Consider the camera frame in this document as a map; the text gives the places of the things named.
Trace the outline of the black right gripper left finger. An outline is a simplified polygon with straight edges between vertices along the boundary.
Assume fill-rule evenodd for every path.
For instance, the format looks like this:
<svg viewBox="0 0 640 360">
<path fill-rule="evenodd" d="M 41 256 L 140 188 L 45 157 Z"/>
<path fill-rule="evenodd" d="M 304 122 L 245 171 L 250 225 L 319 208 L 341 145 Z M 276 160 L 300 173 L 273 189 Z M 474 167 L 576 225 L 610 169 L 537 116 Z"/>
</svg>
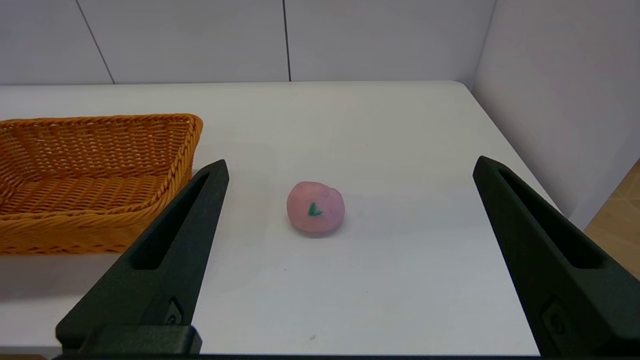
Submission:
<svg viewBox="0 0 640 360">
<path fill-rule="evenodd" d="M 230 175 L 200 169 L 55 328 L 65 356 L 189 356 Z"/>
</svg>

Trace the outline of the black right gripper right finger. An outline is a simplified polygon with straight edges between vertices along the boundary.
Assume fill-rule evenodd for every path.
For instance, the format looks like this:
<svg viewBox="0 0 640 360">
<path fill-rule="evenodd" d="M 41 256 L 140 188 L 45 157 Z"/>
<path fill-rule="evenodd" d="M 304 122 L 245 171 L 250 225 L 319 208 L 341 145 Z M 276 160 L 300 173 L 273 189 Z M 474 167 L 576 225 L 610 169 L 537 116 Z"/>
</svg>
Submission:
<svg viewBox="0 0 640 360">
<path fill-rule="evenodd" d="M 472 177 L 542 356 L 637 356 L 640 283 L 510 168 Z"/>
</svg>

